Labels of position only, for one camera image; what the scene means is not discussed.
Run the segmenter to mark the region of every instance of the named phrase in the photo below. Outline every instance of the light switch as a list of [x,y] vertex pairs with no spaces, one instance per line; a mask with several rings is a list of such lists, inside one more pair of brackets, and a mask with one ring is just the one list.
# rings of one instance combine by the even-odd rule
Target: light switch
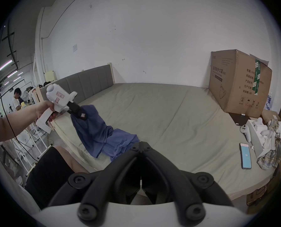
[[78,49],[78,45],[75,44],[75,45],[73,46],[73,52],[75,52],[77,49]]

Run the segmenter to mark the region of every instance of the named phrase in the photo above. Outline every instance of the fluorescent light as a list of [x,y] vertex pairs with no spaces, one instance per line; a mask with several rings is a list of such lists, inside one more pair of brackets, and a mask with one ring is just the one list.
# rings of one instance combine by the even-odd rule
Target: fluorescent light
[[10,75],[8,75],[7,77],[10,78],[13,74],[17,73],[18,71],[16,70],[15,72],[11,73]]
[[5,66],[7,66],[8,64],[10,64],[12,62],[12,60],[6,62],[3,66],[0,67],[0,70],[2,70]]
[[18,79],[20,79],[21,77],[18,77],[17,79],[14,79],[14,81],[16,81],[16,80],[18,80]]

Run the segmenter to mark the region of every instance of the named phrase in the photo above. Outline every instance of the hand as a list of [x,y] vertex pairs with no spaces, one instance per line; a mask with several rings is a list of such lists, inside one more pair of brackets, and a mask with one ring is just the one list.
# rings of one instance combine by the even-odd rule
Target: hand
[[[36,105],[36,114],[37,114],[38,118],[40,118],[40,116],[44,113],[44,111],[47,108],[50,108],[54,112],[54,104],[50,101],[40,102],[35,105]],[[49,122],[51,122],[53,119],[55,119],[57,114],[58,114],[57,112],[54,112],[52,115],[50,115],[50,117],[48,118]]]

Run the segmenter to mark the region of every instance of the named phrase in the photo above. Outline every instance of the ceiling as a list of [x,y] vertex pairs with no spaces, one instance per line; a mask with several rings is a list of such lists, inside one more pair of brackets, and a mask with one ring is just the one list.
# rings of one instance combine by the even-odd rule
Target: ceiling
[[[10,33],[14,32],[14,35],[11,36],[10,40],[13,51],[16,51],[14,55],[18,61],[18,73],[25,73],[31,69],[35,50],[36,24],[40,9],[42,7],[51,6],[54,1],[55,0],[21,0],[9,15]],[[5,22],[5,25],[6,27],[3,29],[2,38],[7,36],[7,21]],[[7,56],[9,54],[10,49],[8,39],[5,39],[0,43],[0,66],[12,59],[11,56]],[[16,66],[13,63],[14,62],[10,63],[0,71],[0,80],[16,69]],[[10,81],[16,78],[17,77],[15,76],[10,77]]]

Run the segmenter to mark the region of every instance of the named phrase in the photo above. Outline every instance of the plaid shirt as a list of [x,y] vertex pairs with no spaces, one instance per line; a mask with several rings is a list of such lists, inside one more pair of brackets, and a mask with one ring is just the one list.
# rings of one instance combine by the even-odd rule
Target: plaid shirt
[[267,154],[258,158],[257,163],[263,170],[270,169],[272,166],[276,168],[281,161],[281,139],[275,133],[278,127],[279,124],[276,119],[272,119],[267,124],[267,129],[272,130],[275,134],[275,150],[270,150]]

